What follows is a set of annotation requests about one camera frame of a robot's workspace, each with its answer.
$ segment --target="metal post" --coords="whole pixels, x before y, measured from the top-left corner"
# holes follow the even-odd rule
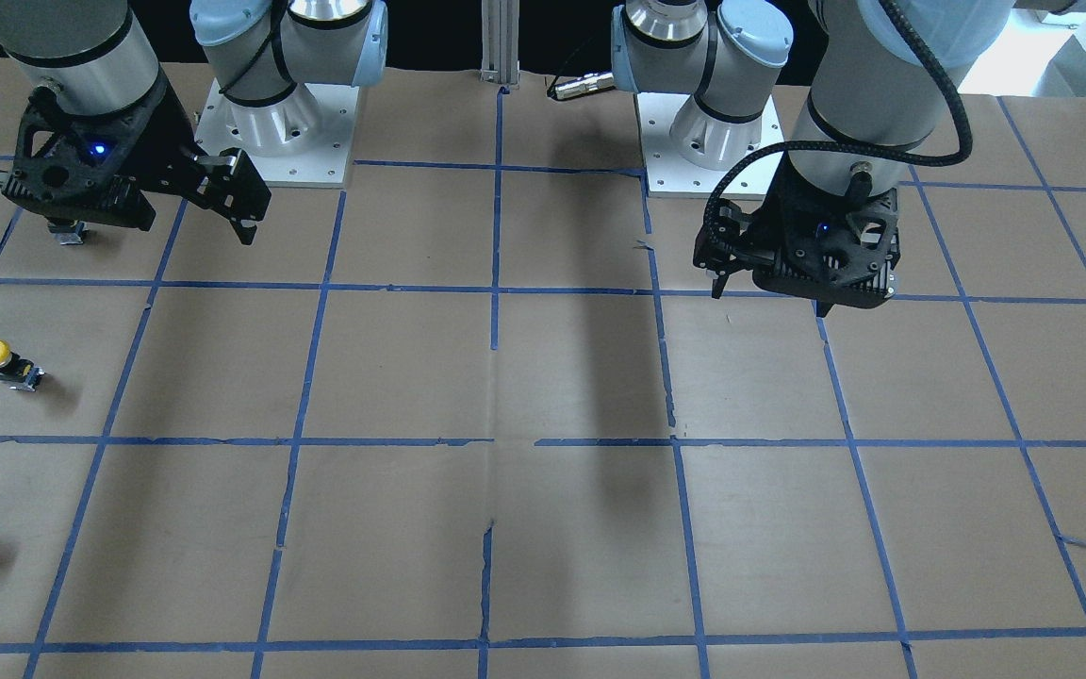
[[[487,83],[518,86],[518,0],[483,0],[483,61]]]

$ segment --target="white mounting plate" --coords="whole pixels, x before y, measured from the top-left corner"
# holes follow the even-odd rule
[[[209,153],[219,153],[230,147],[238,147],[237,137],[229,133],[225,123],[225,108],[220,106],[225,97],[219,95],[219,85],[212,81],[207,91],[207,103],[199,116],[195,142]],[[354,141],[354,121],[358,113],[359,87],[344,85],[307,85],[311,93],[320,104],[323,125],[315,137],[315,143],[305,151],[291,155],[254,155],[254,166],[258,168],[267,186],[298,186],[302,189],[341,189],[346,184],[351,150]]]
[[[727,174],[695,166],[682,158],[677,151],[677,142],[669,138],[668,128],[673,124],[677,112],[681,110],[686,99],[690,99],[690,95],[656,95],[646,91],[636,96],[640,140],[643,143],[643,160],[647,167],[647,193],[652,197],[707,198],[715,189],[715,185]],[[770,147],[772,143],[784,141],[772,97],[766,103],[761,121],[763,134],[759,147]],[[736,180],[732,181],[723,198],[759,201],[766,197],[781,159],[780,153],[773,153],[746,167],[745,172],[740,173]]]

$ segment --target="blue cap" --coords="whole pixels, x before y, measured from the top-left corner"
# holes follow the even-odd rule
[[[763,65],[781,68],[790,58],[794,26],[766,0],[723,0],[719,23],[736,47]]]
[[[190,25],[202,47],[216,47],[250,30],[270,10],[270,0],[192,0]]]

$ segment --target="small electronic component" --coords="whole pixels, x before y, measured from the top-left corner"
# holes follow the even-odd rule
[[[11,351],[11,345],[0,339],[0,382],[8,382],[16,391],[35,391],[43,368]]]

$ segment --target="braided black cable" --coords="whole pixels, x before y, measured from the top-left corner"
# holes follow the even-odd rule
[[[908,16],[896,4],[896,0],[879,0],[879,4],[882,5],[882,11],[886,12],[887,18],[891,18],[891,23],[896,27],[900,38],[904,39],[905,43],[908,43],[913,54],[917,55],[919,63],[924,66],[925,72],[932,77],[936,89],[945,97],[945,102],[947,102],[949,109],[949,117],[954,121],[954,128],[958,133],[958,150],[949,155],[922,155],[886,149],[886,147],[872,146],[872,143],[841,143],[837,141],[782,141],[781,143],[773,143],[771,147],[763,147],[763,149],[745,155],[735,166],[729,168],[728,174],[723,175],[723,179],[716,185],[716,188],[711,190],[711,196],[707,198],[706,210],[703,212],[704,226],[710,226],[712,221],[715,221],[715,211],[719,199],[723,198],[724,190],[728,190],[728,186],[732,186],[732,181],[735,181],[740,173],[745,171],[750,164],[773,153],[790,151],[848,153],[854,155],[869,155],[872,159],[883,159],[896,163],[908,163],[911,166],[933,168],[956,166],[956,164],[963,163],[970,158],[970,152],[974,150],[975,144],[974,134],[970,129],[970,118],[967,116],[967,108],[961,101],[961,95],[958,95],[957,86],[954,85],[954,78],[949,77],[945,66],[940,65],[938,58],[933,54],[931,48],[927,47],[924,39],[917,32],[917,27],[911,25]]]

